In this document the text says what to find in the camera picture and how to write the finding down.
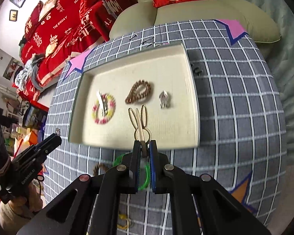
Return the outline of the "person left hand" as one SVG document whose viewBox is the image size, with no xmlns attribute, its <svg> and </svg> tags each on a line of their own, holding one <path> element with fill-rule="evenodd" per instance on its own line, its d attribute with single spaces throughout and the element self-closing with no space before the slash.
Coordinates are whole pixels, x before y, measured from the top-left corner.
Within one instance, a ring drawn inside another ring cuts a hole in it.
<svg viewBox="0 0 294 235">
<path fill-rule="evenodd" d="M 13 198 L 9 201 L 12 211 L 20 216 L 30 216 L 33 212 L 39 212 L 43 207 L 43 201 L 33 183 L 25 190 L 24 196 Z"/>
</svg>

